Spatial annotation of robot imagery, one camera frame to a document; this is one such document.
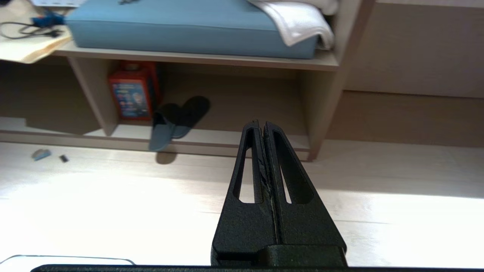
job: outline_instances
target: black slipper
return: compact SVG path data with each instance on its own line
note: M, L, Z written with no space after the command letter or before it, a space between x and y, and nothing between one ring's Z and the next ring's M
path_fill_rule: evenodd
M210 109L210 101L203 96L194 96L181 107L181 116L176 122L172 137L179 139L188 132L207 114Z
M166 104L153 114L153 129L148 149L159 152L171 142L175 124L180 118L182 109L176 104Z

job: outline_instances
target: blue seat cushion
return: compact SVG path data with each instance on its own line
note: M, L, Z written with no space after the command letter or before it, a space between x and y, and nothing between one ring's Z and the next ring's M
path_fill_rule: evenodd
M88 0L66 19L79 47L310 59L247 0Z

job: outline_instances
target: small blue object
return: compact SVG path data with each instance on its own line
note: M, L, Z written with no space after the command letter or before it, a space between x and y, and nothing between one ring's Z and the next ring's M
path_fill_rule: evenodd
M44 16L33 17L31 19L32 24L38 28L48 28L57 25L64 25L64 15L60 15L50 10L46 10Z
M48 157L50 155L52 155L52 153L50 152L50 150L48 150L48 149L39 149L39 150L37 150L36 152L34 152L32 154L32 159L34 161L38 161L38 160L42 160L43 158Z

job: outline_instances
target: paper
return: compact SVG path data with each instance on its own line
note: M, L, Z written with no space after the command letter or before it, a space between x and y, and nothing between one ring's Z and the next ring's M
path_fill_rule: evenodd
M31 23L30 18L39 16L36 8L28 0L13 0L0 8L1 22L12 21ZM3 25L2 32L8 36L18 36L20 26ZM66 26L56 26L63 32L57 38L37 36L19 40L0 37L0 60L34 63L54 52L57 48L72 40L72 35Z
M47 7L79 7L86 0L31 0L36 6Z

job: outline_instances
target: product label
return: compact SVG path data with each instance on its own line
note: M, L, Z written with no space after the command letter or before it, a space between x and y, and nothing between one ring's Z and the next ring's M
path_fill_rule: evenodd
M123 117L150 116L141 81L139 83L115 83L113 84L113 91Z

